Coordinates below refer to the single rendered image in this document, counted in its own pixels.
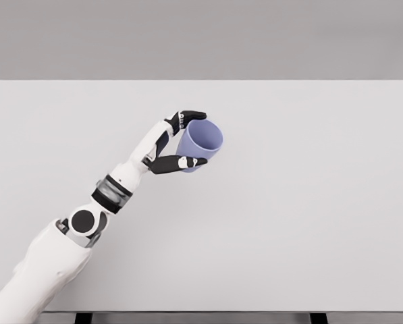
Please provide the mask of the lavender plastic cup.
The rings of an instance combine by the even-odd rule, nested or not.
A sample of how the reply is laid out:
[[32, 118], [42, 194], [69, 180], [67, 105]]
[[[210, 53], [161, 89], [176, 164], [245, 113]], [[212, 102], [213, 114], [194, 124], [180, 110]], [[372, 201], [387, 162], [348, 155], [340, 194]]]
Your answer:
[[211, 159], [223, 144], [223, 134], [213, 122], [192, 120], [184, 130], [176, 155]]

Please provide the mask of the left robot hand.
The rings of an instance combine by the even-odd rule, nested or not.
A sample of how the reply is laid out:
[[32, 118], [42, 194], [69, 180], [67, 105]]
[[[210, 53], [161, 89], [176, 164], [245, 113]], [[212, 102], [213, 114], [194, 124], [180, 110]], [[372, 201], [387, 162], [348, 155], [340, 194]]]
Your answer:
[[202, 111], [183, 110], [166, 117], [155, 124], [139, 142], [130, 155], [130, 160], [139, 162], [154, 174], [173, 173], [183, 170], [195, 170], [208, 163], [203, 157], [186, 155], [161, 156], [169, 141], [181, 130], [185, 130], [193, 120], [204, 120], [207, 114]]

